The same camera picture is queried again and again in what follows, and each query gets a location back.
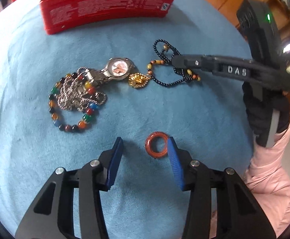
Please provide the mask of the right hand black glove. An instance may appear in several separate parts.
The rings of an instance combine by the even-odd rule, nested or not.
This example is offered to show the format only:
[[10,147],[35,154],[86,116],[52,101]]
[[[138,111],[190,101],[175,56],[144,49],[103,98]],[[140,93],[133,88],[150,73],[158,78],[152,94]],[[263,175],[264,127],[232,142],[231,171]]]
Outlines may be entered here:
[[256,143],[272,148],[275,135],[287,130],[290,124],[290,103],[282,91],[272,91],[249,83],[243,86],[243,101],[249,125]]

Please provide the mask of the pink right sleeve forearm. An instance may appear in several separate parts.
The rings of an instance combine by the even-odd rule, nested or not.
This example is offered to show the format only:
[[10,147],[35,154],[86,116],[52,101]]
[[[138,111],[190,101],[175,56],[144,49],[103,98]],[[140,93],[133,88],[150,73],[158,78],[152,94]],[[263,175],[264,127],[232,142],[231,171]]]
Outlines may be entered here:
[[282,167],[282,158],[290,140],[290,124],[274,137],[272,148],[254,144],[253,156],[244,174],[244,182],[264,210],[276,236],[290,225],[290,177]]

